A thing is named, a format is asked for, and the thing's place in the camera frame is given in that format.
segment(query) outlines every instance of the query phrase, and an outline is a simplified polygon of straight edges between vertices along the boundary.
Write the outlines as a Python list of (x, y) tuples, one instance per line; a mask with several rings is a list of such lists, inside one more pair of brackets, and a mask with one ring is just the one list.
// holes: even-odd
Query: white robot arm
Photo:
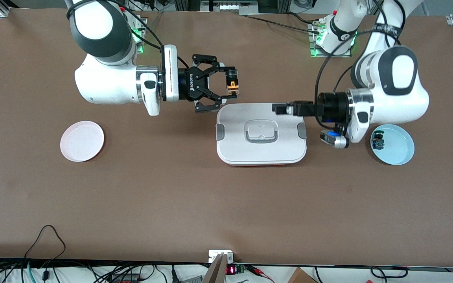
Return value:
[[(341, 8), (349, 7), (345, 2), (358, 3), (343, 0)], [(273, 110), (276, 114), (316, 116), (320, 124), (334, 122), (335, 126), (322, 131), (320, 137), (339, 149), (348, 147), (349, 140), (359, 143), (371, 123), (406, 123), (421, 118), (428, 108), (429, 95), (419, 79), (417, 57), (406, 46), (393, 46), (396, 40), (385, 36), (387, 32), (398, 37), (405, 17), (421, 2), (384, 1), (383, 11), (388, 24), (385, 24), (383, 16), (377, 18), (374, 30), (383, 32), (372, 32), (366, 49), (352, 66), (351, 79), (356, 88), (346, 92), (320, 93), (315, 103), (295, 101), (275, 104)], [(351, 18), (356, 25), (356, 17)], [(328, 47), (331, 52), (340, 50), (340, 44), (347, 47), (348, 44), (344, 44), (346, 41)]]
[[(195, 111), (217, 110), (227, 99), (237, 98), (237, 70), (225, 67), (216, 57), (194, 54), (192, 68), (178, 68), (178, 54), (174, 45), (160, 46), (162, 65), (136, 66), (136, 44), (126, 17), (132, 16), (125, 8), (124, 15), (115, 0), (65, 0), (68, 6), (72, 35), (87, 53), (74, 77), (81, 96), (95, 104), (144, 104), (149, 115), (160, 113), (160, 102), (195, 102)], [(210, 63), (206, 71), (197, 66)], [(228, 94), (216, 95), (209, 90), (209, 76), (225, 72)], [(203, 105), (198, 100), (214, 102)]]

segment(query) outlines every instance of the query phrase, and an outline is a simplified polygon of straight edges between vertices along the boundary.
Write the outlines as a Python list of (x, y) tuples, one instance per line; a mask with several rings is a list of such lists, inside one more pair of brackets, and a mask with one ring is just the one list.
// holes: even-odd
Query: white floor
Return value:
[[(275, 283), (287, 283), (291, 275), (293, 274), (295, 267), (285, 266), (258, 266), (266, 275), (270, 276)], [(96, 267), (94, 270), (98, 274), (105, 274), (113, 269), (113, 267)], [(142, 277), (147, 277), (152, 271), (151, 266), (145, 266), (142, 269)], [(171, 266), (160, 265), (159, 269), (164, 272), (167, 277), (167, 282), (172, 282), (171, 277)], [(185, 281), (196, 276), (204, 276), (207, 269), (201, 265), (176, 265), (176, 274), (180, 281)], [(138, 273), (140, 268), (134, 269), (134, 273)], [(303, 270), (307, 272), (316, 281), (314, 269), (312, 267), (304, 267)], [(57, 283), (55, 276), (51, 269), (50, 278), (47, 280), (48, 283)], [(61, 283), (93, 283), (95, 278), (90, 270), (86, 268), (77, 267), (62, 267), (56, 268), (57, 276)], [(37, 283), (41, 283), (41, 274), (43, 269), (31, 270), (34, 279)], [(386, 270), (387, 276), (398, 276), (403, 272)], [(366, 283), (371, 280), (373, 283), (385, 283), (383, 279), (378, 279), (370, 274), (369, 269), (352, 269), (352, 268), (319, 268), (319, 274), (322, 279), (322, 283)], [(5, 273), (0, 274), (0, 283), (5, 277)], [(248, 280), (247, 283), (270, 283), (267, 279), (254, 276), (249, 272), (244, 274), (236, 274), (234, 276), (227, 276), (226, 283), (239, 283), (241, 281)], [(7, 283), (22, 283), (20, 277), (20, 270), (14, 270), (8, 277)], [(24, 283), (32, 283), (27, 273), (24, 270)], [(146, 280), (146, 283), (165, 283), (163, 276), (154, 272), (154, 274)], [(408, 276), (402, 279), (388, 279), (388, 283), (453, 283), (453, 272), (414, 272), (410, 271)]]

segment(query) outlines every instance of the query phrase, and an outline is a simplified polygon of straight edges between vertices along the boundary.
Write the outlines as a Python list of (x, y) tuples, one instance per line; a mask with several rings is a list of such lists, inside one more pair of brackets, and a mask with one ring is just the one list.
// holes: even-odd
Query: brown table surface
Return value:
[[(305, 27), (289, 15), (263, 17)], [(237, 103), (313, 98), (323, 59), (309, 55), (303, 32), (194, 12), (164, 13), (155, 31), (187, 62), (211, 54), (237, 67)], [(205, 261), (224, 248), (255, 263), (453, 266), (453, 27), (410, 17), (400, 39), (431, 97), (426, 115), (403, 126), (416, 144), (412, 161), (383, 165), (366, 142), (335, 150), (309, 118), (302, 161), (242, 168), (216, 154), (215, 113), (182, 101), (149, 117), (142, 105), (83, 100), (74, 70), (85, 53), (65, 10), (12, 9), (0, 19), (0, 257), (22, 257), (53, 224), (68, 246), (62, 258)], [(366, 37), (356, 42), (357, 56)], [(320, 90), (331, 91), (353, 60), (332, 59)], [(138, 63), (159, 64), (158, 52), (146, 47)], [(223, 91), (223, 75), (212, 81)], [(73, 163), (59, 140), (81, 120), (99, 123), (106, 145)], [(30, 256), (60, 250), (49, 230)]]

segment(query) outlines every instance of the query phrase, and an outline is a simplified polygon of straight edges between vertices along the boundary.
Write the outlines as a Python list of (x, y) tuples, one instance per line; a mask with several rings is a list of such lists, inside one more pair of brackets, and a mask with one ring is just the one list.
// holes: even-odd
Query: light blue plate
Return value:
[(382, 138), (384, 147), (381, 150), (374, 150), (372, 140), (375, 134), (370, 137), (370, 147), (380, 160), (390, 165), (403, 165), (412, 159), (415, 145), (407, 131), (392, 124), (380, 125), (374, 130), (374, 133), (378, 130), (384, 132)]

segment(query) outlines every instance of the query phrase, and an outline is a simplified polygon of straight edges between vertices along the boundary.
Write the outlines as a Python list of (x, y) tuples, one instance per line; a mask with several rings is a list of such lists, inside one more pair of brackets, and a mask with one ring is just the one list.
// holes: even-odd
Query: cable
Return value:
[[(375, 274), (374, 272), (374, 269), (378, 270), (381, 272), (382, 276), (378, 276), (377, 274)], [(387, 279), (390, 278), (390, 279), (401, 279), (401, 278), (405, 278), (407, 275), (408, 275), (408, 269), (403, 269), (405, 271), (405, 274), (402, 274), (400, 276), (385, 276), (385, 273), (383, 272), (383, 270), (380, 268), (380, 267), (377, 267), (377, 266), (372, 266), (372, 268), (370, 268), (370, 273), (379, 278), (379, 279), (384, 279), (385, 283), (388, 283), (387, 282)]]
[(405, 21), (407, 19), (407, 15), (405, 13), (405, 9), (403, 9), (403, 5), (398, 0), (393, 0), (396, 5), (401, 9), (401, 14), (403, 15), (403, 21), (401, 22), (401, 29), (405, 27)]
[(301, 18), (297, 13), (293, 13), (291, 11), (286, 12), (286, 14), (293, 15), (296, 18), (298, 18), (298, 20), (301, 21), (302, 23), (309, 24), (309, 25), (311, 25), (313, 21), (319, 20), (318, 18), (315, 18), (314, 20), (307, 21), (307, 20), (304, 20), (303, 18)]
[(56, 258), (61, 256), (66, 251), (66, 244), (64, 243), (64, 240), (59, 236), (59, 233), (57, 233), (57, 230), (55, 229), (55, 227), (50, 225), (50, 224), (47, 224), (47, 225), (43, 226), (43, 228), (41, 228), (41, 230), (40, 230), (40, 232), (38, 234), (38, 237), (36, 238), (36, 240), (34, 240), (34, 243), (31, 245), (31, 247), (29, 247), (29, 249), (27, 249), (26, 253), (24, 254), (24, 259), (27, 259), (27, 254), (29, 253), (29, 251), (31, 251), (31, 249), (34, 247), (34, 245), (36, 245), (36, 243), (38, 242), (39, 238), (41, 237), (41, 233), (43, 233), (43, 230), (45, 230), (46, 227), (50, 227), (50, 228), (53, 229), (53, 232), (55, 233), (55, 236), (59, 239), (59, 241), (63, 245), (63, 251), (61, 251), (61, 253), (59, 253), (54, 258), (52, 258), (52, 260), (55, 260)]
[(272, 278), (270, 278), (269, 276), (267, 276), (267, 275), (265, 275), (265, 274), (263, 274), (262, 277), (263, 277), (263, 278), (266, 278), (266, 279), (269, 279), (270, 281), (272, 281), (272, 283), (275, 283), (275, 282), (272, 280)]
[(36, 283), (36, 280), (34, 280), (34, 276), (31, 272), (31, 262), (27, 262), (27, 273), (29, 274), (29, 278), (31, 278), (32, 283)]
[[(361, 35), (363, 35), (363, 34), (370, 34), (370, 33), (372, 33), (372, 32), (380, 32), (380, 33), (383, 33), (383, 34), (390, 35), (390, 34), (389, 34), (388, 32), (386, 32), (386, 31), (381, 31), (381, 30), (366, 30), (366, 31), (362, 31), (362, 32), (357, 32), (356, 37), (357, 37), (357, 36), (361, 36)], [(328, 62), (330, 61), (331, 57), (333, 56), (333, 53), (335, 53), (335, 52), (338, 50), (338, 48), (342, 47), (342, 45), (344, 45), (345, 43), (348, 43), (348, 42), (349, 42), (350, 40), (352, 40), (353, 38), (355, 38), (355, 37), (354, 37), (354, 36), (351, 36), (351, 37), (349, 37), (347, 40), (342, 41), (337, 47), (335, 47), (335, 49), (334, 49), (332, 52), (330, 52), (330, 53), (328, 54), (328, 56), (326, 57), (326, 59), (325, 59), (324, 62), (322, 63), (322, 65), (321, 65), (321, 67), (320, 67), (320, 69), (319, 69), (319, 72), (318, 72), (318, 76), (317, 76), (317, 78), (316, 78), (316, 87), (315, 87), (315, 89), (314, 89), (314, 101), (315, 101), (315, 102), (317, 102), (317, 100), (318, 100), (319, 81), (320, 81), (322, 72), (324, 71), (324, 68), (326, 67), (326, 64), (328, 64)], [(398, 44), (400, 44), (400, 41), (399, 41), (397, 38), (395, 38), (395, 40), (396, 40), (396, 42), (397, 42)], [(316, 115), (316, 121), (317, 121), (318, 124), (319, 124), (321, 127), (323, 127), (324, 129), (333, 130), (332, 127), (329, 127), (329, 126), (326, 126), (326, 125), (322, 124), (322, 122), (319, 120), (318, 115)]]
[(52, 269), (53, 269), (53, 275), (55, 275), (55, 279), (57, 280), (57, 283), (61, 283), (61, 281), (59, 280), (59, 276), (57, 276), (57, 272), (55, 272), (55, 266), (52, 266)]
[(333, 92), (335, 92), (338, 88), (338, 84), (340, 84), (340, 81), (342, 80), (342, 77), (345, 76), (345, 74), (352, 69), (354, 65), (351, 65), (349, 68), (345, 69), (345, 71), (340, 75), (340, 77), (338, 78), (338, 81), (337, 81), (337, 84), (335, 85), (335, 87), (333, 88)]
[(155, 269), (156, 269), (158, 272), (162, 273), (162, 275), (164, 276), (165, 283), (168, 283), (168, 282), (167, 282), (167, 277), (165, 276), (165, 274), (164, 274), (163, 272), (160, 271), (160, 269), (158, 268), (158, 266), (156, 266), (156, 265), (154, 265), (154, 266), (155, 266)]
[(318, 268), (315, 266), (314, 269), (316, 270), (316, 277), (318, 278), (319, 283), (322, 283), (322, 280), (320, 279)]
[[(375, 5), (377, 6), (377, 9), (379, 9), (379, 11), (381, 12), (382, 17), (383, 17), (383, 19), (384, 19), (384, 23), (385, 23), (386, 25), (388, 25), (388, 23), (387, 23), (387, 17), (385, 16), (385, 12), (384, 12), (384, 10), (382, 9), (381, 5), (379, 4), (379, 2), (378, 2), (377, 0), (372, 0), (372, 1), (373, 1), (373, 2), (375, 3)], [(389, 40), (387, 39), (387, 35), (384, 34), (384, 37), (385, 37), (385, 43), (387, 44), (387, 47), (390, 47)]]
[(141, 281), (147, 280), (148, 278), (150, 278), (155, 273), (155, 266), (154, 265), (152, 265), (152, 266), (153, 266), (153, 271), (151, 272), (151, 274), (148, 275), (148, 277), (146, 277), (146, 278), (141, 278)]
[(18, 266), (18, 264), (16, 264), (14, 267), (12, 267), (12, 268), (9, 270), (8, 274), (5, 274), (5, 278), (3, 278), (3, 281), (1, 281), (1, 283), (6, 283), (6, 279), (8, 278), (8, 276), (11, 274), (11, 272), (12, 272), (12, 271), (15, 269), (15, 267), (17, 267), (17, 266)]
[(275, 25), (278, 25), (278, 26), (281, 26), (281, 27), (285, 27), (285, 28), (288, 28), (288, 29), (299, 30), (299, 31), (304, 31), (304, 32), (310, 32), (310, 33), (313, 33), (313, 34), (319, 34), (318, 31), (313, 31), (313, 30), (308, 30), (308, 29), (302, 29), (302, 28), (292, 27), (292, 26), (289, 26), (289, 25), (284, 25), (284, 24), (281, 24), (281, 23), (272, 22), (272, 21), (266, 20), (266, 19), (264, 19), (264, 18), (254, 18), (254, 17), (252, 17), (252, 16), (245, 16), (245, 17), (246, 17), (246, 18), (253, 18), (253, 19), (255, 19), (255, 20), (262, 21), (262, 22), (266, 22), (266, 23), (270, 23), (270, 24), (275, 24)]

